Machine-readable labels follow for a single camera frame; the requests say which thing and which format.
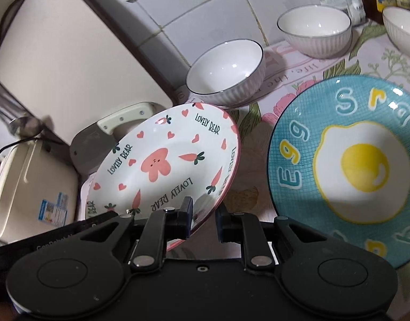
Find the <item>pink bunny lovely bear plate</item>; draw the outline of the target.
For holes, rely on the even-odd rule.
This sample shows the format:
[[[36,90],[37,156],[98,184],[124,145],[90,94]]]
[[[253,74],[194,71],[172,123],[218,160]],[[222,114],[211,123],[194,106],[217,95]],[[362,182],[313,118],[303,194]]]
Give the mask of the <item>pink bunny lovely bear plate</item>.
[[[138,220],[193,200],[196,232],[230,189],[241,137],[232,117],[205,103],[164,110],[126,134],[93,177],[85,217],[131,212]]]

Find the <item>blue fried egg plate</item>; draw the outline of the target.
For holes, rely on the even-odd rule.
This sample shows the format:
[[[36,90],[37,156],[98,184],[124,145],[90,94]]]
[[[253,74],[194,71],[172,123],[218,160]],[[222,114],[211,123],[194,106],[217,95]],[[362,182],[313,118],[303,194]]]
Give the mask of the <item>blue fried egg plate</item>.
[[[410,261],[410,92],[341,75],[297,96],[267,154],[275,210],[386,259]]]

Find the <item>white ribbed bowl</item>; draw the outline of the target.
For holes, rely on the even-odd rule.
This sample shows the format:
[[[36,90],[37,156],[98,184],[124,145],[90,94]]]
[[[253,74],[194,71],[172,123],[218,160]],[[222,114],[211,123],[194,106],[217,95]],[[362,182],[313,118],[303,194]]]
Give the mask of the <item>white ribbed bowl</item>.
[[[218,44],[202,54],[186,75],[186,87],[198,99],[237,106],[257,93],[266,72],[264,49],[250,39]]]
[[[386,7],[383,21],[392,43],[410,57],[410,10],[399,7]]]
[[[276,25],[292,47],[315,59],[341,54],[352,40],[350,17],[335,7],[296,7],[279,16]]]

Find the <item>white rice cooker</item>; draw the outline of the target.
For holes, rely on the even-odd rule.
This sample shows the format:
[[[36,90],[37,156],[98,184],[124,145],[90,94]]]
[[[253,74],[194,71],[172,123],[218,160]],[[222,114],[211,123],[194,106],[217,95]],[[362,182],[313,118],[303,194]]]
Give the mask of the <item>white rice cooker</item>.
[[[0,167],[0,241],[12,243],[73,223],[79,179],[42,141],[14,146]]]

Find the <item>cream cutting board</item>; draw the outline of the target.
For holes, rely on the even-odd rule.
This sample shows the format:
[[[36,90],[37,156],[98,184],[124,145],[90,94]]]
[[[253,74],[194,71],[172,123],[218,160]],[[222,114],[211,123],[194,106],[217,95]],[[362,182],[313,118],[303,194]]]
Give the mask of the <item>cream cutting board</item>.
[[[92,0],[23,0],[0,44],[0,85],[66,143],[128,106],[173,105],[165,79]]]

